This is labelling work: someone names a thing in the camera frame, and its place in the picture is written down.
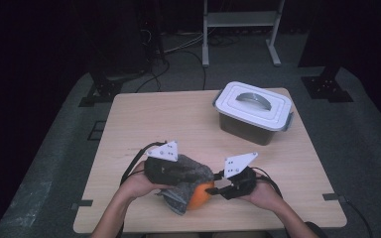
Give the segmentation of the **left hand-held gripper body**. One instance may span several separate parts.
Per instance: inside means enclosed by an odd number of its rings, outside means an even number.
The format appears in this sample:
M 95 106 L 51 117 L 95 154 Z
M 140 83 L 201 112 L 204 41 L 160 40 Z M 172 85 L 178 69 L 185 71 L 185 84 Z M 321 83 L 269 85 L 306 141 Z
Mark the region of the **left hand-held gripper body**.
M 176 185 L 181 181 L 178 143 L 168 142 L 146 152 L 146 177 L 152 183 Z

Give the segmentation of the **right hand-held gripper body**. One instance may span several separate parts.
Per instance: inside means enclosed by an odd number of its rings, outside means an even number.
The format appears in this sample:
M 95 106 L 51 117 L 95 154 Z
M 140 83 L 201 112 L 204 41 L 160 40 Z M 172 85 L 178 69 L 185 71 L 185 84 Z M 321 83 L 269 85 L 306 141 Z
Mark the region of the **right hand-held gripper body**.
M 225 199 L 232 199 L 250 194 L 256 186 L 256 175 L 249 165 L 258 157 L 257 152 L 228 157 L 224 162 L 223 176 L 230 185 L 222 189 Z

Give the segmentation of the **orange plush toy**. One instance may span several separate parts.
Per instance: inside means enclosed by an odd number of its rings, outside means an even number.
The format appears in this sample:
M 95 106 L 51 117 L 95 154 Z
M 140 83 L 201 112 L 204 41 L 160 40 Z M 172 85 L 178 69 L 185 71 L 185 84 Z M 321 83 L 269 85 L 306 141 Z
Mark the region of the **orange plush toy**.
M 213 181 L 201 183 L 194 189 L 187 210 L 199 209 L 210 200 L 210 194 L 206 192 L 208 188 L 214 188 Z

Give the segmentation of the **grey cloth pouch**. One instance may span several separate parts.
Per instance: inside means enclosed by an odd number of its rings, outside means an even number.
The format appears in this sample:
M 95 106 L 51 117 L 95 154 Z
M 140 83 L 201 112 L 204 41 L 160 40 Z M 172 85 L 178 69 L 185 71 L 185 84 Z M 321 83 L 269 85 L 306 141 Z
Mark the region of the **grey cloth pouch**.
M 209 181 L 213 181 L 212 170 L 185 155 L 179 155 L 179 165 L 180 166 L 190 166 L 190 167 L 204 167 L 202 173 L 197 174 L 184 174 L 185 176 L 196 175 L 199 177 L 208 177 Z M 179 182 L 173 188 L 161 189 L 158 192 L 158 196 L 164 199 L 166 206 L 177 215 L 184 215 L 188 210 L 188 203 L 191 200 L 194 189 L 201 183 L 204 182 Z

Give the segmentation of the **person's right hand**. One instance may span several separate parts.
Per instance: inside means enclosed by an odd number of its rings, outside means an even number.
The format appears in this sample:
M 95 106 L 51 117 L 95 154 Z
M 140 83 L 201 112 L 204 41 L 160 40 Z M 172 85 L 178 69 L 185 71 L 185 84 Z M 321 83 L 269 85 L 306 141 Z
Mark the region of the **person's right hand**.
M 283 208 L 283 198 L 266 181 L 258 180 L 253 191 L 248 195 L 241 196 L 241 199 L 248 201 L 255 206 L 273 212 L 279 212 Z

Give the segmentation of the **person's left hand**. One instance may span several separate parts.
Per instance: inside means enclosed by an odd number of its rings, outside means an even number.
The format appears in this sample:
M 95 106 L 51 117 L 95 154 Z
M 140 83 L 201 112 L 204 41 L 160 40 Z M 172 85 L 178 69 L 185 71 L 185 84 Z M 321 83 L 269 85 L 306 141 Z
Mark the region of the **person's left hand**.
M 121 198 L 134 200 L 155 189 L 170 188 L 169 185 L 150 182 L 144 173 L 144 165 L 144 162 L 140 162 L 132 174 L 120 185 L 117 193 Z

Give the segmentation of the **storage box with white lid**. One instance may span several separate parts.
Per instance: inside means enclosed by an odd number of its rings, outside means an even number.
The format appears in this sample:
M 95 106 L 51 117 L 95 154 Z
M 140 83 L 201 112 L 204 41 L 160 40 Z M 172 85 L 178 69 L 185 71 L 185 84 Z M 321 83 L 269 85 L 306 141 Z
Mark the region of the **storage box with white lid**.
M 223 131 L 261 146 L 287 131 L 294 117 L 288 96 L 238 81 L 229 82 L 212 105 Z

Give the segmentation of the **black tape strip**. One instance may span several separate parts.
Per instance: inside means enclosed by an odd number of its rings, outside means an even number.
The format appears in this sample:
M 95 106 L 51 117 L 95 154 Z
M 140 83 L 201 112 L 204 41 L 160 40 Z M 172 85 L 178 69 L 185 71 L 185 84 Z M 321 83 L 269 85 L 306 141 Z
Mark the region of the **black tape strip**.
M 340 203 L 345 203 L 347 201 L 345 196 L 337 193 L 324 193 L 322 197 L 325 201 L 337 200 Z
M 78 202 L 74 202 L 70 206 L 70 210 L 78 210 L 80 207 L 89 207 L 92 206 L 93 200 L 92 199 L 85 199 L 85 200 L 80 200 Z

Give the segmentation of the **black floor tape square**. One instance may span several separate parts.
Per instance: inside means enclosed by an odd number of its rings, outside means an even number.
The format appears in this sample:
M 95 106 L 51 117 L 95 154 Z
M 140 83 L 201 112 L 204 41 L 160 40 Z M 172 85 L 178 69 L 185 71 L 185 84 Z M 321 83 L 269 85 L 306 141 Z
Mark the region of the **black floor tape square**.
M 87 140 L 88 141 L 100 141 L 105 129 L 106 122 L 104 120 L 97 120 L 94 122 Z

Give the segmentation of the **black stand base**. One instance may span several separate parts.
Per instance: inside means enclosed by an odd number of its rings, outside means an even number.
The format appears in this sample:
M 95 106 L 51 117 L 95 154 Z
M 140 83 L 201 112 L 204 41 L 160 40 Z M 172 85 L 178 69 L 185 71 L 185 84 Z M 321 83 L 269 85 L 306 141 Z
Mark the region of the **black stand base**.
M 121 91 L 123 82 L 110 79 L 103 69 L 92 68 L 89 73 L 93 83 L 87 95 L 81 98 L 79 107 L 92 107 L 96 103 L 112 102 Z
M 320 75 L 303 76 L 302 82 L 311 99 L 326 99 L 330 103 L 352 102 L 350 94 L 336 81 L 339 66 L 326 66 Z

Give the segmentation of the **dark equipment stand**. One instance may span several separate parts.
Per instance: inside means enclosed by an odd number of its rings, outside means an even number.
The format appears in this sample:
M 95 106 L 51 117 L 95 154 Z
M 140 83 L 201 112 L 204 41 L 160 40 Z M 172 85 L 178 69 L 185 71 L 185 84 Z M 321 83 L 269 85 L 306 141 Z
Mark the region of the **dark equipment stand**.
M 137 0 L 138 26 L 142 33 L 143 44 L 151 59 L 166 63 L 161 34 L 162 14 L 160 0 Z

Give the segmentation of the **white metal stand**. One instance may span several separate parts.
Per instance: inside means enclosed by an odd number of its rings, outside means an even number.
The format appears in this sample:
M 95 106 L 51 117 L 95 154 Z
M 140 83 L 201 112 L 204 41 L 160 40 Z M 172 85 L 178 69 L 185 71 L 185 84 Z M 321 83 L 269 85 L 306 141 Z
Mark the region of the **white metal stand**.
M 266 46 L 273 65 L 280 66 L 282 63 L 275 48 L 275 41 L 283 15 L 285 1 L 286 0 L 279 0 L 278 7 L 274 11 L 209 12 L 208 0 L 203 0 L 201 64 L 205 67 L 209 66 L 209 29 L 234 27 L 271 27 L 272 33 L 270 38 L 266 40 Z

